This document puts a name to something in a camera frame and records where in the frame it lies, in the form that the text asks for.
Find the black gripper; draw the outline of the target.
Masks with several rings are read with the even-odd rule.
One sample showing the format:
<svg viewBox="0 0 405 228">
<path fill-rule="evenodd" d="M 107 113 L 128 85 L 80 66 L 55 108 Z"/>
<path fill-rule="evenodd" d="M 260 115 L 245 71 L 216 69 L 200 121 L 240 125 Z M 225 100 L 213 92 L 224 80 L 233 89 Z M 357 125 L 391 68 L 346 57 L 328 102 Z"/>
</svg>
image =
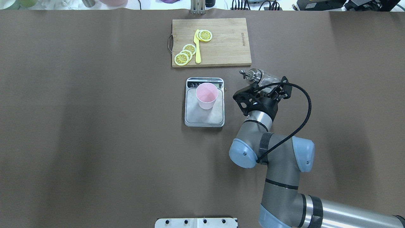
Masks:
<svg viewBox="0 0 405 228">
<path fill-rule="evenodd" d="M 289 83 L 288 78 L 283 76 L 282 78 L 272 77 L 272 83 Z M 262 88 L 253 93 L 255 98 L 253 102 L 252 114 L 254 112 L 262 112 L 268 115 L 272 121 L 275 120 L 275 117 L 278 112 L 278 104 L 281 99 L 289 99 L 292 94 L 292 87 L 290 85 L 273 85 L 266 88 Z"/>
</svg>

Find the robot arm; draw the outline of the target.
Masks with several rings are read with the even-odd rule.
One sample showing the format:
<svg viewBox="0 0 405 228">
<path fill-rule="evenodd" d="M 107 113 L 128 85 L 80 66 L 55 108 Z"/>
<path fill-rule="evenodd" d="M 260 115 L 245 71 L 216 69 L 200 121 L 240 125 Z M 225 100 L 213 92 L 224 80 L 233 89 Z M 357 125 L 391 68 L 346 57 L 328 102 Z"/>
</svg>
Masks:
<svg viewBox="0 0 405 228">
<path fill-rule="evenodd" d="M 308 100 L 303 123 L 288 136 L 270 132 L 278 111 L 278 103 L 299 89 Z M 295 135 L 308 122 L 312 102 L 299 85 L 286 77 L 277 82 L 249 86 L 238 90 L 233 99 L 246 116 L 229 157 L 242 168 L 257 164 L 267 166 L 264 190 L 259 208 L 259 224 L 263 228 L 403 228 L 404 217 L 344 205 L 298 192 L 300 175 L 312 169 L 315 144 Z"/>
</svg>

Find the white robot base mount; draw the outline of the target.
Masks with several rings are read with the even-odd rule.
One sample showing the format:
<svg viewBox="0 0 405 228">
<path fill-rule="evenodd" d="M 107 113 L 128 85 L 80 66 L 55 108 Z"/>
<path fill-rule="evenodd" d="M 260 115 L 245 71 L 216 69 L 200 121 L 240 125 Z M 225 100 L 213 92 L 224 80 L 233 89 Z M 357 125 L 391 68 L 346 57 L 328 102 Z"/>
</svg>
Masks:
<svg viewBox="0 0 405 228">
<path fill-rule="evenodd" d="M 155 228 L 238 228 L 237 218 L 161 218 Z"/>
</svg>

